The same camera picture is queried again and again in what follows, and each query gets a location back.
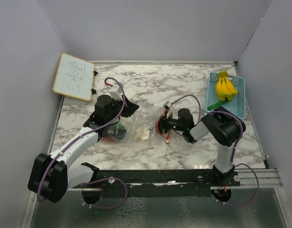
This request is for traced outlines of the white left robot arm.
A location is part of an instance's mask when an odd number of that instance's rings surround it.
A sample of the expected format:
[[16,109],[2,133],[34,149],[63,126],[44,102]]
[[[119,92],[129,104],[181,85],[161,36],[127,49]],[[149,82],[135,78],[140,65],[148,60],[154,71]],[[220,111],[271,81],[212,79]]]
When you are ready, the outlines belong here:
[[56,203],[69,188],[82,183],[90,188],[95,187],[99,181],[95,167],[82,164],[77,169],[71,169],[71,165],[102,138],[116,119],[131,117],[138,109],[139,105],[126,97],[116,100],[109,95],[99,96],[94,112],[69,142],[50,154],[40,153],[35,158],[28,189],[37,194],[38,200]]

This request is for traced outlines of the white fake mushroom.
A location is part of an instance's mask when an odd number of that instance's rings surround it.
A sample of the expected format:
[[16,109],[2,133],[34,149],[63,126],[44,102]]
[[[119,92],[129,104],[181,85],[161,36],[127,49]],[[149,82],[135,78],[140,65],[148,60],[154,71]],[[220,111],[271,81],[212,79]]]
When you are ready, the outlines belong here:
[[136,130],[136,134],[134,136],[134,140],[148,140],[150,138],[150,130],[149,128],[139,127]]

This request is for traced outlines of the clear zip top bag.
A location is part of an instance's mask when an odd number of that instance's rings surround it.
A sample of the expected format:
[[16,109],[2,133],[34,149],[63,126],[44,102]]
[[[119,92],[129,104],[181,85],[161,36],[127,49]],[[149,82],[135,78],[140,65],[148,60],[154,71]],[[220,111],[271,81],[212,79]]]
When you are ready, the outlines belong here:
[[[164,113],[164,107],[153,106],[139,103],[139,109],[129,118],[127,126],[126,141],[128,143],[137,143],[141,141],[150,141],[156,134],[156,122],[161,114]],[[136,130],[139,128],[149,128],[150,138],[148,140],[134,140]]]
[[127,128],[124,121],[118,117],[112,124],[103,129],[100,140],[105,143],[121,143],[125,141],[126,135]]

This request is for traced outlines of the yellow fake banana bunch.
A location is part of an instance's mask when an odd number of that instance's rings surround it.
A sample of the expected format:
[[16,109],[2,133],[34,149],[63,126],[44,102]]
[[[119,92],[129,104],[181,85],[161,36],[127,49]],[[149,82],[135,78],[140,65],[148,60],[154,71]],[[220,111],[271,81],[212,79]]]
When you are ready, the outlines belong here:
[[228,73],[221,71],[218,73],[218,82],[215,86],[217,97],[220,101],[232,101],[235,95],[238,95],[237,89],[232,82],[227,78]]

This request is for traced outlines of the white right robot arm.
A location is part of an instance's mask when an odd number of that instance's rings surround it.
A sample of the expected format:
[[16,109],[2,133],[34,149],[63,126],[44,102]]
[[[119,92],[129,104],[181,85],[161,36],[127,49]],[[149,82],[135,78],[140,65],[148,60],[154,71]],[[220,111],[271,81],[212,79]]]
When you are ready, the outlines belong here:
[[173,118],[165,111],[157,120],[156,130],[160,134],[169,131],[182,132],[188,143],[195,143],[208,134],[218,142],[218,152],[212,174],[213,182],[223,186],[230,179],[229,172],[234,170],[233,160],[236,146],[242,138],[246,126],[244,122],[223,107],[218,107],[194,123],[190,110],[178,110],[178,118]]

